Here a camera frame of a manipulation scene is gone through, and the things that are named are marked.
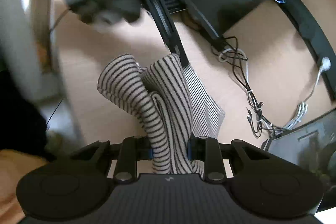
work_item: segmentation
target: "wooden desk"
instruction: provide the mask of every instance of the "wooden desk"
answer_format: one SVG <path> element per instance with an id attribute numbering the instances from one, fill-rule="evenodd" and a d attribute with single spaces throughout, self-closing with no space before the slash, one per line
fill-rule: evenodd
<path id="1" fill-rule="evenodd" d="M 336 0 L 303 0 L 336 50 Z M 55 0 L 55 17 L 65 9 Z M 243 139 L 256 146 L 247 122 L 246 95 L 231 80 L 231 67 L 219 63 L 210 46 L 198 33 L 176 22 L 191 65 L 208 92 L 226 112 L 219 141 Z M 249 78 L 254 94 L 264 102 L 263 113 L 274 124 L 284 125 L 297 104 L 311 91 L 318 68 L 305 43 L 280 8 L 271 0 L 262 3 L 226 35 L 235 35 L 249 58 Z M 143 12 L 135 25 L 125 22 L 102 34 L 68 13 L 55 30 L 58 58 L 68 98 L 86 143 L 99 139 L 121 142 L 125 137 L 144 135 L 137 120 L 106 100 L 96 89 L 107 63 L 120 54 L 131 53 L 147 66 L 166 55 L 154 21 Z M 308 122 L 335 107 L 322 79 L 308 101 Z"/>

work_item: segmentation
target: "floor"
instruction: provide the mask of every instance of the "floor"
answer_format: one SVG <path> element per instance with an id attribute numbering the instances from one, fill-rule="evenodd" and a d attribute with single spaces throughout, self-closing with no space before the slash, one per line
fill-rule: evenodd
<path id="1" fill-rule="evenodd" d="M 61 143 L 56 151 L 57 156 L 70 154 L 84 146 L 79 127 L 73 118 L 71 107 L 67 98 L 62 95 L 58 95 L 39 102 L 37 107 L 46 121 L 50 119 L 48 123 L 48 130 L 52 131 L 51 134 L 56 133 L 61 135 Z"/>

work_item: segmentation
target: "black textured surface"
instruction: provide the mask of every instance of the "black textured surface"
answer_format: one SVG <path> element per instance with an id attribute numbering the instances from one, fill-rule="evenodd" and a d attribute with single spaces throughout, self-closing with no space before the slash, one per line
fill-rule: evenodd
<path id="1" fill-rule="evenodd" d="M 22 224 L 62 223 L 26 218 Z M 260 218 L 240 208 L 220 184 L 199 175 L 142 174 L 130 185 L 119 185 L 97 211 L 67 224 L 92 223 L 290 223 L 317 224 L 313 216 L 280 221 Z"/>

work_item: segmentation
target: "white plug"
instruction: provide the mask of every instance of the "white plug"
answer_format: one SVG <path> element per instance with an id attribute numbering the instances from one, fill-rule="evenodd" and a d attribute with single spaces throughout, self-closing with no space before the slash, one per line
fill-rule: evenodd
<path id="1" fill-rule="evenodd" d="M 328 57 L 323 57 L 321 60 L 321 66 L 320 66 L 320 71 L 324 72 L 329 70 L 331 67 L 331 62 L 330 59 Z"/>

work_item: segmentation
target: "logo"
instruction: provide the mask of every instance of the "logo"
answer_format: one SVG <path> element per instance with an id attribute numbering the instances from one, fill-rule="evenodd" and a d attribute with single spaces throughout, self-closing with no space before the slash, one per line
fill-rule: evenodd
<path id="1" fill-rule="evenodd" d="M 165 178 L 166 181 L 171 181 L 171 180 L 174 180 L 173 177 L 168 177 L 168 178 Z"/>

